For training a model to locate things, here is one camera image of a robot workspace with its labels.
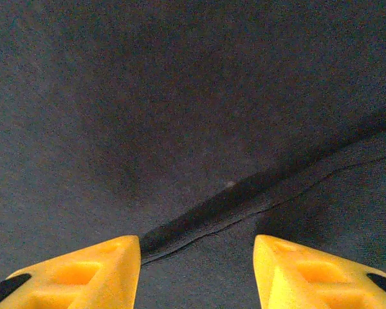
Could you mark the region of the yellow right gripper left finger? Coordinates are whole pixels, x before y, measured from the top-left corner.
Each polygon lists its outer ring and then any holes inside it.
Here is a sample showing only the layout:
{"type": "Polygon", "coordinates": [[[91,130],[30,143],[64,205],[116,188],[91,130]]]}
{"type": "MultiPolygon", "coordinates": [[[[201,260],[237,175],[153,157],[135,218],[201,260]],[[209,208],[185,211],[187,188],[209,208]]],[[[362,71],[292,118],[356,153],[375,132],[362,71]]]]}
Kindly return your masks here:
{"type": "Polygon", "coordinates": [[[133,308],[138,236],[120,236],[19,269],[0,282],[0,308],[133,308]]]}

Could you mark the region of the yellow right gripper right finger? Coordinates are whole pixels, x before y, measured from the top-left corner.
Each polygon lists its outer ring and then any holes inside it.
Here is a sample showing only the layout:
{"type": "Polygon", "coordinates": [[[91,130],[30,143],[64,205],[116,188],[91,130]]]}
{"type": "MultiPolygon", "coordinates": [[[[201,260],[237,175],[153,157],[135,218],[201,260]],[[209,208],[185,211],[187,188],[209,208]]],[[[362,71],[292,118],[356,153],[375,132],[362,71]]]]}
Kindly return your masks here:
{"type": "Polygon", "coordinates": [[[386,308],[386,273],[268,235],[255,237],[262,308],[386,308]]]}

